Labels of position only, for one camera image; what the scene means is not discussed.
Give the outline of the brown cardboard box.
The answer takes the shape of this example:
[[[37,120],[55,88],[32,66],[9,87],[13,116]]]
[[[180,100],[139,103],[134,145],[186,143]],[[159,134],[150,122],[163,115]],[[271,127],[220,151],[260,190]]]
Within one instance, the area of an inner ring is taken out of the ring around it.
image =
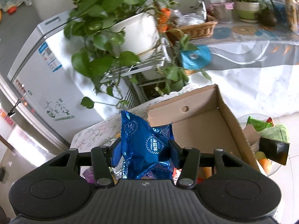
[[[182,148],[193,147],[202,153],[223,149],[259,169],[240,124],[216,84],[149,106],[147,120],[152,127],[172,124],[175,142]]]

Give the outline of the orange small pot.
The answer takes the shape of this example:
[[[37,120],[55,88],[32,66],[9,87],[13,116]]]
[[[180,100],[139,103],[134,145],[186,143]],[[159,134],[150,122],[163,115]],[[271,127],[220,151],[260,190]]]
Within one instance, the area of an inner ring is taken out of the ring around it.
[[[168,8],[163,8],[159,11],[158,18],[158,32],[165,33],[168,29],[168,21],[171,16],[171,10]]]

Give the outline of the green white plant pot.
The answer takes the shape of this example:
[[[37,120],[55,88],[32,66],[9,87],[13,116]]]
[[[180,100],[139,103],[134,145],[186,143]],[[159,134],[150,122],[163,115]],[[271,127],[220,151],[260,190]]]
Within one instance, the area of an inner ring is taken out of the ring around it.
[[[241,21],[246,23],[257,23],[260,5],[258,2],[236,1],[235,8]]]

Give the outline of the floral white tablecloth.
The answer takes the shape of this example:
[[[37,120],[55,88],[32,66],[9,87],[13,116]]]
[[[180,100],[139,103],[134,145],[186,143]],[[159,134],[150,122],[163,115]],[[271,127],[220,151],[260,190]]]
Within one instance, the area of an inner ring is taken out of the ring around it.
[[[147,119],[147,107],[164,102],[171,98],[183,95],[187,92],[201,88],[200,85],[190,83],[179,92],[171,92],[169,95],[160,96],[158,98],[147,101],[137,107],[129,110],[129,112]],[[80,153],[89,152],[92,148],[97,146],[110,146],[112,140],[117,138],[121,132],[121,115],[117,114],[96,123],[80,132],[78,132],[71,142],[70,147],[76,148]]]

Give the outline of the shiny blue snack packet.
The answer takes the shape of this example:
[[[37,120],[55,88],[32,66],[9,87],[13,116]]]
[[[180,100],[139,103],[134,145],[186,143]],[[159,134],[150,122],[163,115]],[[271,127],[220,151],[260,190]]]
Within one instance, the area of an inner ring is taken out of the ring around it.
[[[174,167],[168,141],[173,139],[172,124],[152,127],[141,117],[122,111],[122,178],[172,179]]]

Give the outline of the green pothos plant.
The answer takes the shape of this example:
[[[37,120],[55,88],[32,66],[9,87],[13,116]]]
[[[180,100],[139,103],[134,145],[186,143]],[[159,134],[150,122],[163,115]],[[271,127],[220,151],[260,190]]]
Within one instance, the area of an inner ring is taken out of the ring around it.
[[[85,45],[73,54],[72,66],[92,80],[96,94],[109,96],[113,96],[113,90],[119,88],[121,77],[101,83],[105,74],[115,66],[131,66],[141,62],[140,56],[133,52],[124,51],[118,56],[113,52],[113,46],[124,42],[125,33],[113,32],[111,27],[139,13],[148,13],[153,15],[158,28],[159,11],[174,8],[177,4],[173,0],[73,0],[73,3],[75,9],[70,13],[64,35],[68,39],[81,37]],[[174,27],[174,23],[169,20],[168,29],[170,27]],[[159,39],[165,33],[159,33]],[[126,100],[120,99],[115,107],[121,109],[127,104]]]

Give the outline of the blue round tape dispenser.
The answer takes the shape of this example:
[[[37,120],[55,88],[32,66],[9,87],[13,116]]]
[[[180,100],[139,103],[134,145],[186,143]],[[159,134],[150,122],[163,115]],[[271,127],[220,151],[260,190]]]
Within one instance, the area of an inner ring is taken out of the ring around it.
[[[207,46],[196,45],[195,51],[180,51],[179,59],[182,67],[188,70],[200,70],[211,62],[211,53]]]

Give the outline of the wicker basket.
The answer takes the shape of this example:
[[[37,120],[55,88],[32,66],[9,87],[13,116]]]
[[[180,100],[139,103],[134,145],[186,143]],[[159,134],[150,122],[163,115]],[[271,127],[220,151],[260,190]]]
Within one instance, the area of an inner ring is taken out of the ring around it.
[[[214,17],[207,15],[207,21],[205,23],[179,28],[170,27],[166,35],[168,38],[176,41],[180,40],[184,35],[188,35],[189,39],[209,38],[213,35],[217,24],[218,21]]]

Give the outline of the white chest freezer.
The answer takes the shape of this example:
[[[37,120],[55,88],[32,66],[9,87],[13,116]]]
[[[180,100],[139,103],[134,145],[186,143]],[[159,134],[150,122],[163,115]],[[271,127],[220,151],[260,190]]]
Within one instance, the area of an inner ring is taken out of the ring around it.
[[[63,143],[89,126],[119,113],[120,99],[126,108],[140,105],[140,99],[127,78],[120,81],[113,96],[95,94],[89,78],[73,70],[71,56],[84,43],[79,37],[68,40],[63,29],[69,12],[63,12],[38,24],[15,58],[8,80],[25,97],[36,118]]]

